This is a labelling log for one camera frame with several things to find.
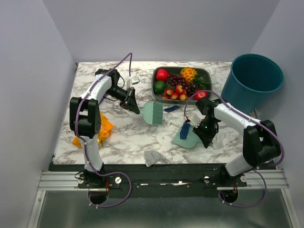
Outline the mint green hand brush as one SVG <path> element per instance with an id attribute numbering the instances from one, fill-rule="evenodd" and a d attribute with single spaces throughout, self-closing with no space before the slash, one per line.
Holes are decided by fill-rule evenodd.
<path id="1" fill-rule="evenodd" d="M 142 109 L 140 109 L 144 121 L 150 125 L 163 124 L 163 104 L 159 102 L 146 102 Z"/>

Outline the mint green dustpan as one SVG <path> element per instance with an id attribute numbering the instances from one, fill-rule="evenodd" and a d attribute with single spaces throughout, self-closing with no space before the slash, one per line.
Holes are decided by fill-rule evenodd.
<path id="1" fill-rule="evenodd" d="M 189 127 L 189 132 L 187 135 L 186 139 L 181 139 L 180 138 L 180 132 L 181 132 L 180 128 L 177 133 L 175 134 L 175 136 L 173 137 L 173 139 L 171 140 L 171 142 L 175 145 L 178 145 L 182 148 L 185 149 L 192 149 L 194 148 L 197 144 L 202 144 L 201 139 L 193 132 L 194 127 L 192 125 L 190 125 Z"/>

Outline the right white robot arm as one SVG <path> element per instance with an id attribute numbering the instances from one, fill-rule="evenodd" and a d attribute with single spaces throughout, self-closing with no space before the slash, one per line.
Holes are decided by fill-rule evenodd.
<path id="1" fill-rule="evenodd" d="M 220 99 L 201 98 L 196 107 L 205 116 L 193 132 L 208 148 L 224 122 L 243 137 L 242 154 L 220 167 L 218 180 L 224 186 L 235 182 L 236 176 L 283 154 L 276 129 L 270 120 L 260 121 L 234 109 Z"/>

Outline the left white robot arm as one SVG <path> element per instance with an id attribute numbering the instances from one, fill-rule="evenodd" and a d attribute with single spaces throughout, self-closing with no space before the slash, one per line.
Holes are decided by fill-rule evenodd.
<path id="1" fill-rule="evenodd" d="M 81 143 L 85 158 L 85 170 L 92 172 L 89 182 L 96 188 L 105 183 L 101 173 L 103 161 L 99 154 L 98 134 L 102 127 L 99 104 L 105 94 L 120 101 L 120 107 L 140 114 L 135 100 L 135 89 L 119 87 L 120 74 L 116 69 L 99 69 L 90 87 L 80 97 L 72 97 L 69 103 L 69 125 Z"/>

